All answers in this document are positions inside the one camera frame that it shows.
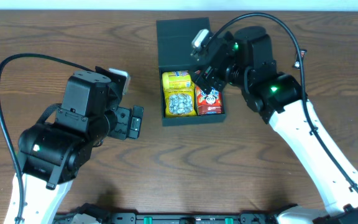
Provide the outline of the dark green box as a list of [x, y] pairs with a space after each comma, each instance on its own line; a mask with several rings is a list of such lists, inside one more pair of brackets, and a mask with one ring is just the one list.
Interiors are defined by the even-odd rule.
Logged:
[[[210, 29], [207, 17], [160, 20], [156, 22], [156, 27], [160, 78], [164, 72], [191, 70], [198, 65], [196, 59], [190, 56], [193, 51], [191, 42], [201, 29]], [[221, 114], [169, 118], [165, 115], [163, 89], [160, 93], [163, 126], [222, 123], [226, 119], [225, 111]]]

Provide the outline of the yellow candy bag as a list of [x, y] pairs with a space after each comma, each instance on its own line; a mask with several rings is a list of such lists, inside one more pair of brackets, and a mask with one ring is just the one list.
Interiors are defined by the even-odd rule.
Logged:
[[196, 116], [194, 88], [172, 88], [164, 92], [165, 116]]

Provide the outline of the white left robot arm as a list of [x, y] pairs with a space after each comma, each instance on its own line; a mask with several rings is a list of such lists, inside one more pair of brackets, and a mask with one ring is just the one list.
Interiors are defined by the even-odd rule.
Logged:
[[24, 192], [12, 180], [5, 223], [51, 223], [78, 171], [106, 137], [137, 139], [143, 108], [120, 107], [131, 78], [110, 68], [77, 71], [67, 81], [63, 101], [49, 106], [19, 137], [17, 154]]

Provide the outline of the yellow Mentos bottle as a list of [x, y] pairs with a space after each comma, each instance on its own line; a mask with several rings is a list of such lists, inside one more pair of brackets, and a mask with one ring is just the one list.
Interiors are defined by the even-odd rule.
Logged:
[[163, 89], [189, 88], [192, 84], [188, 71], [174, 71], [162, 73]]

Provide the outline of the red Hello Panda biscuit box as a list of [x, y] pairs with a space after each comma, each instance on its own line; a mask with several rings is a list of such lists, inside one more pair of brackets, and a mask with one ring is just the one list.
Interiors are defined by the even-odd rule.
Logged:
[[200, 87], [195, 87], [196, 111], [198, 115], [221, 114], [223, 113], [223, 100], [221, 92], [211, 89], [206, 94]]

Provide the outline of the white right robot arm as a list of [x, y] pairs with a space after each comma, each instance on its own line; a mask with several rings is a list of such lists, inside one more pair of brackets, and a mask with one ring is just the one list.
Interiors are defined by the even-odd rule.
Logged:
[[227, 32], [214, 39], [208, 29], [192, 41], [200, 68], [192, 74], [204, 92], [238, 87], [247, 106], [291, 147], [323, 200], [324, 209], [289, 205], [270, 216], [274, 223], [358, 223], [358, 171], [301, 99], [301, 85], [278, 72], [272, 42], [263, 27]]

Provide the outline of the small black chocolate bar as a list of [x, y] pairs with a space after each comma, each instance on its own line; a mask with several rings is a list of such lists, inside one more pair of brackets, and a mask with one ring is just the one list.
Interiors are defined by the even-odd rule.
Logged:
[[300, 54], [295, 54], [295, 62], [293, 64], [293, 68], [295, 69], [300, 69], [300, 62], [303, 61], [305, 55], [307, 54], [307, 50], [306, 49], [300, 49]]

